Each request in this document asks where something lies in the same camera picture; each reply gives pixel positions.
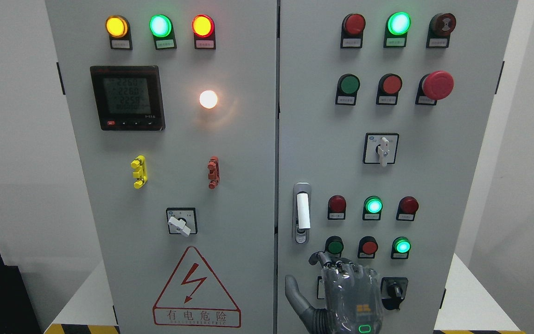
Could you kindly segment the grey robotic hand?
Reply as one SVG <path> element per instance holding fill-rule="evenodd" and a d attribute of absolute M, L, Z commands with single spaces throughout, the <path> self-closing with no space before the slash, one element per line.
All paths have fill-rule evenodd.
<path fill-rule="evenodd" d="M 309 264 L 321 264 L 326 308 L 314 308 L 292 275 L 285 277 L 285 295 L 310 334 L 377 334 L 383 306 L 377 272 L 343 257 L 318 251 Z"/>

